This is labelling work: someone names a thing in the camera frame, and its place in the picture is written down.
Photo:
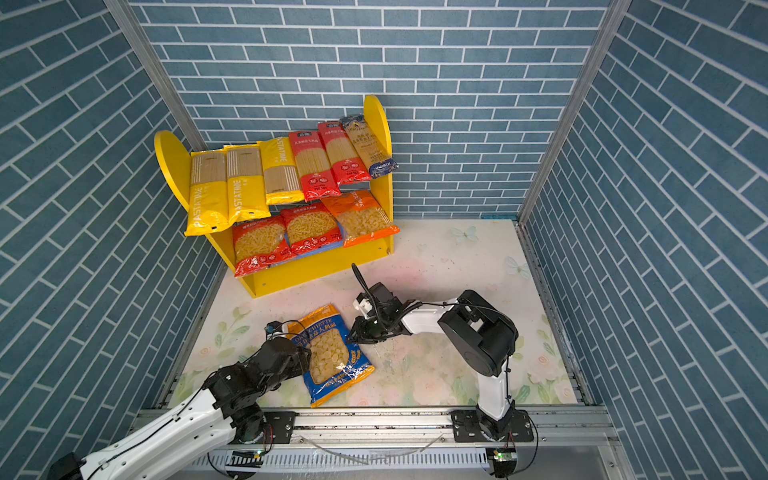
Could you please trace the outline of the red fusilli bag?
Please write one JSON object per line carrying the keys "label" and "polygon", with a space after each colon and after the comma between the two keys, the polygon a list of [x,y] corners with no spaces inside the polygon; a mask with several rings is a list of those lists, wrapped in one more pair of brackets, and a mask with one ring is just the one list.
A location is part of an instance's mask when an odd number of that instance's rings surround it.
{"label": "red fusilli bag", "polygon": [[294,255],[309,254],[343,241],[335,217],[323,203],[284,209],[281,217]]}

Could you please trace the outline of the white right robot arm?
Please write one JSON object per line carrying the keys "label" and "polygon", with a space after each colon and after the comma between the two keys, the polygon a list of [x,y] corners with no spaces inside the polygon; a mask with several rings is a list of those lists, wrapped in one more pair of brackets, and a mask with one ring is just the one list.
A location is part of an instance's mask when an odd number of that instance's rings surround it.
{"label": "white right robot arm", "polygon": [[508,370],[519,338],[514,322],[470,289],[442,302],[402,302],[382,283],[368,285],[357,265],[351,269],[362,292],[353,302],[359,315],[346,343],[373,345],[403,335],[445,335],[478,375],[480,431],[491,441],[510,440],[516,409]]}

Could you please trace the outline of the yellow Pastatime spaghetti bag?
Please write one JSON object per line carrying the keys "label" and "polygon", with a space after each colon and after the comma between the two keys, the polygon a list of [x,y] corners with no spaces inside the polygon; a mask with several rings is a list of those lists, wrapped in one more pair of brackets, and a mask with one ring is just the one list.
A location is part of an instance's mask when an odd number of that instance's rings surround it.
{"label": "yellow Pastatime spaghetti bag", "polygon": [[265,182],[258,147],[244,146],[226,152],[229,223],[271,216],[266,203]]}
{"label": "yellow Pastatime spaghetti bag", "polygon": [[186,236],[217,233],[230,227],[226,167],[226,156],[220,151],[192,157]]}

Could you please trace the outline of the red labelled spaghetti bag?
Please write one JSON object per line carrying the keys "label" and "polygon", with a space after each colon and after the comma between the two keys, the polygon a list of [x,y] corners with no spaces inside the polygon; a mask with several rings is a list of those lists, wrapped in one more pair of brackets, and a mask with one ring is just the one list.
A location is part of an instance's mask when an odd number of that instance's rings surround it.
{"label": "red labelled spaghetti bag", "polygon": [[307,202],[341,195],[331,164],[316,131],[289,134],[301,189]]}

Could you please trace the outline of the orange macaroni bag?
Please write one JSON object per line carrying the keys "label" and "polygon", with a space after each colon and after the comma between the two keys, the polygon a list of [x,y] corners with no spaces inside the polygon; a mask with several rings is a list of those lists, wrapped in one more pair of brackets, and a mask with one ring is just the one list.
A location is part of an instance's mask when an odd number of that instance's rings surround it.
{"label": "orange macaroni bag", "polygon": [[345,248],[384,239],[400,232],[368,190],[324,198],[321,203],[340,225]]}

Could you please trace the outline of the dark labelled spaghetti bag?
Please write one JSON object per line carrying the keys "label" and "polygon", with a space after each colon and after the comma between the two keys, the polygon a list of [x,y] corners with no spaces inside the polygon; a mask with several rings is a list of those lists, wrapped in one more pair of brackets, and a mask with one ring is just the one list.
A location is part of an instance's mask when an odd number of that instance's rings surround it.
{"label": "dark labelled spaghetti bag", "polygon": [[395,171],[396,162],[385,150],[362,114],[342,118],[341,125],[372,179]]}

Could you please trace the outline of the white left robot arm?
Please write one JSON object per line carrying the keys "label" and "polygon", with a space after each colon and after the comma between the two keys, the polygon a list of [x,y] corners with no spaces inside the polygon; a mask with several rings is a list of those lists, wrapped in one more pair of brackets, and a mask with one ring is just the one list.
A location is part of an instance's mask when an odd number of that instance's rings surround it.
{"label": "white left robot arm", "polygon": [[258,400],[309,372],[311,350],[271,338],[242,362],[211,373],[188,399],[124,439],[83,458],[56,460],[49,479],[167,479],[197,458],[264,431]]}

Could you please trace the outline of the blue shell pasta bag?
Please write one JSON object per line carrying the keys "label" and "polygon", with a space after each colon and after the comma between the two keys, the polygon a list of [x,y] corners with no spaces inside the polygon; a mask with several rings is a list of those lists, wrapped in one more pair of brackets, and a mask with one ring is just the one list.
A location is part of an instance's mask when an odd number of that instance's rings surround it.
{"label": "blue shell pasta bag", "polygon": [[375,371],[360,347],[347,343],[349,329],[332,304],[301,320],[287,321],[285,332],[293,343],[311,352],[303,379],[312,408],[320,407]]}

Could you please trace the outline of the red macaroni bag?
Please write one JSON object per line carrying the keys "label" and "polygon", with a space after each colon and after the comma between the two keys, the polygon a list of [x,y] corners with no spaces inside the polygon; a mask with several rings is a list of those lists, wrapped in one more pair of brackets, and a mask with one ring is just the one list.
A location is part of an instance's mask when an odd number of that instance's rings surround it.
{"label": "red macaroni bag", "polygon": [[253,220],[234,227],[236,278],[252,275],[292,260],[285,222],[281,216]]}

